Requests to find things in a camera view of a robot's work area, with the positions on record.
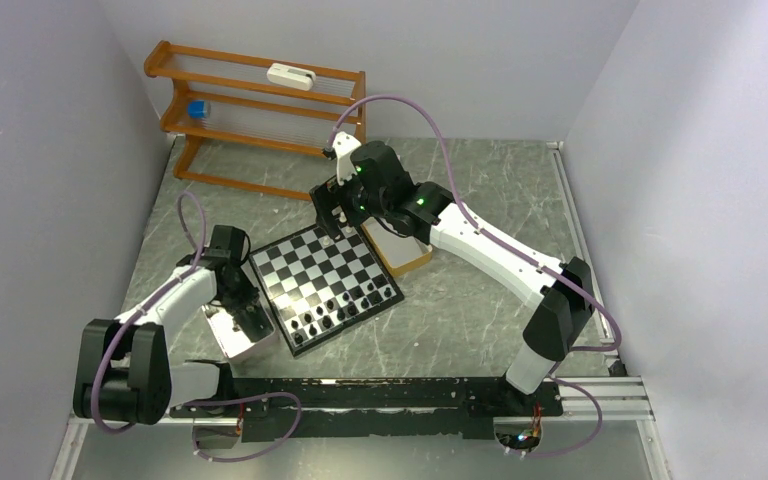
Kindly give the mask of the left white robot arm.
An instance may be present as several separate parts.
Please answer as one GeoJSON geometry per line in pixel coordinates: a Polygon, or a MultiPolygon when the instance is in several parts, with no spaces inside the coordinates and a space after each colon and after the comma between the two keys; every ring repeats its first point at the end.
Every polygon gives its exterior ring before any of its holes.
{"type": "Polygon", "coordinates": [[[231,411],[237,400],[231,363],[277,338],[252,271],[246,232],[217,225],[208,246],[182,258],[142,304],[90,321],[79,349],[74,414],[110,428],[153,425],[169,408],[190,402],[214,416],[231,411]],[[170,364],[167,340],[191,319],[206,322],[224,360],[170,364]]]}

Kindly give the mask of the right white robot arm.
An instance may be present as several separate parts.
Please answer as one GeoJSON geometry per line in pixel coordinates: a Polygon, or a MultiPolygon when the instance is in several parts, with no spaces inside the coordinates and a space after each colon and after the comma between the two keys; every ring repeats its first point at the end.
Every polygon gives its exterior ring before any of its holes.
{"type": "Polygon", "coordinates": [[[458,204],[450,190],[413,181],[396,152],[381,141],[363,144],[340,133],[323,154],[335,160],[336,172],[310,196],[316,223],[331,238],[373,219],[390,234],[469,262],[532,308],[499,389],[508,412],[525,413],[594,313],[590,266],[578,257],[564,262],[533,250],[458,204]]]}

